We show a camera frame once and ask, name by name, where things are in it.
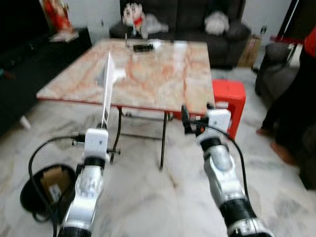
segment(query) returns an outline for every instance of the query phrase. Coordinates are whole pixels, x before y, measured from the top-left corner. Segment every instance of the marble table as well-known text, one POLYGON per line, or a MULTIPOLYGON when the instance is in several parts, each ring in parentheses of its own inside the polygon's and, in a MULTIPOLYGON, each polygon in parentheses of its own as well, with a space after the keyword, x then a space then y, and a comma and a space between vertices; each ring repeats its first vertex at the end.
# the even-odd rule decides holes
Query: marble table
POLYGON ((214 104, 207 44, 202 42, 154 40, 155 49, 134 53, 137 40, 103 40, 70 65, 38 94, 40 100, 103 104, 104 73, 109 52, 115 67, 123 70, 113 85, 112 106, 164 112, 160 168, 163 166, 164 135, 168 113, 179 112, 186 104, 192 114, 203 115, 206 103, 214 104))

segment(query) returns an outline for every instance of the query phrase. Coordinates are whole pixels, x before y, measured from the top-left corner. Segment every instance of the power cord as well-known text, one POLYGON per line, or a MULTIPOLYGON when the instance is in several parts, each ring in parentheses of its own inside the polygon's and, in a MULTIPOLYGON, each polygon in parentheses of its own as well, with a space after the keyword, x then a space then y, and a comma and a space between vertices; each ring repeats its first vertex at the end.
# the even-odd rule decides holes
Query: power cord
POLYGON ((45 204, 49 214, 50 214, 50 219, 53 223, 53 237, 57 236, 57 220, 56 217, 54 216, 54 211, 51 208, 50 204, 48 203, 48 201, 46 200, 46 198, 44 197, 44 195, 42 194, 42 192, 40 191, 40 188, 38 187, 38 185, 36 184, 36 181, 34 179, 33 176, 33 172, 32 172, 32 164, 34 161, 34 158, 36 156, 36 154, 46 145, 48 145, 51 142, 55 142, 55 141, 59 141, 59 140, 64 140, 64 139, 75 139, 75 140, 81 140, 82 139, 82 135, 72 135, 72 136, 60 136, 60 137, 54 137, 51 138, 49 140, 47 140, 46 142, 42 143, 32 154, 30 161, 29 161, 29 175, 30 175, 30 180, 35 188, 35 191, 37 192, 38 196, 40 197, 40 199, 42 200, 42 202, 45 204))
POLYGON ((211 129, 214 129, 220 133, 222 133, 225 137, 227 137, 228 140, 230 140, 234 146, 236 147, 238 153, 239 153, 239 157, 240 157, 240 161, 241 161, 241 168, 242 168, 242 178, 243 178, 243 186, 244 186, 244 189, 245 189, 245 194, 249 200, 249 195, 248 195, 248 187, 247 187, 247 179, 246 179, 246 170, 245 170, 245 164, 244 164, 244 160, 243 160, 243 155, 242 155, 242 152, 241 152, 241 149, 239 148, 238 144, 235 142, 235 140, 226 132, 216 128, 216 127, 213 127, 213 126, 210 126, 210 125, 207 125, 205 123, 202 123, 202 122, 198 122, 198 121, 192 121, 192 120, 189 120, 188 123, 191 123, 191 124, 195 124, 195 125, 199 125, 201 127, 208 127, 208 128, 211 128, 211 129))

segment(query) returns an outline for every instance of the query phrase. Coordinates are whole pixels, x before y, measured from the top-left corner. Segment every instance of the gray chair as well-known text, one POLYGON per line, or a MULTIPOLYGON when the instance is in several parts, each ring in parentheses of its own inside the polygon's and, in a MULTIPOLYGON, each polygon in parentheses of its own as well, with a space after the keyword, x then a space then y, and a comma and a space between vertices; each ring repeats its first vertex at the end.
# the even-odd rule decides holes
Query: gray chair
POLYGON ((290 68, 290 49, 285 43, 266 46, 266 54, 256 79, 255 91, 270 106, 291 85, 299 68, 290 68))
MULTIPOLYGON (((230 0, 226 14, 230 29, 223 36, 205 33, 204 20, 210 4, 215 0, 135 0, 141 3, 145 13, 154 14, 169 26, 168 33, 149 35, 150 39, 202 41, 208 45, 212 67, 235 67, 247 44, 250 30, 241 23, 245 0, 230 0)), ((121 15, 127 0, 120 0, 121 15)), ((110 28, 111 38, 131 37, 132 28, 122 21, 110 28)))

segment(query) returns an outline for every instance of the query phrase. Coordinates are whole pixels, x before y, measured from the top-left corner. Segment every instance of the black cabinet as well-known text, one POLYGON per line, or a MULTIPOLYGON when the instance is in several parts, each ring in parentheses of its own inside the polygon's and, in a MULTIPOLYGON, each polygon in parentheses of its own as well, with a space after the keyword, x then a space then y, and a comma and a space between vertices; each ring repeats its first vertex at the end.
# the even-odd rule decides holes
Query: black cabinet
POLYGON ((0 135, 36 102, 36 93, 91 47, 88 29, 69 43, 46 42, 21 56, 11 67, 16 79, 0 80, 0 135))

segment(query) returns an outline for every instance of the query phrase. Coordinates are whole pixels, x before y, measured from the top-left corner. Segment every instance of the bare foot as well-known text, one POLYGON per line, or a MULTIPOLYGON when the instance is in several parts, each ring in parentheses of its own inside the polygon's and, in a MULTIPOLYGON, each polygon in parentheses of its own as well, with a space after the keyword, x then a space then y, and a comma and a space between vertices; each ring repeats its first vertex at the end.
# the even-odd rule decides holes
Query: bare foot
POLYGON ((289 165, 298 165, 295 158, 290 154, 290 152, 285 147, 279 145, 276 142, 272 142, 271 148, 285 163, 289 165))
POLYGON ((256 131, 257 134, 262 135, 262 136, 272 136, 273 135, 273 131, 272 130, 268 130, 268 129, 264 129, 264 128, 260 128, 256 131))

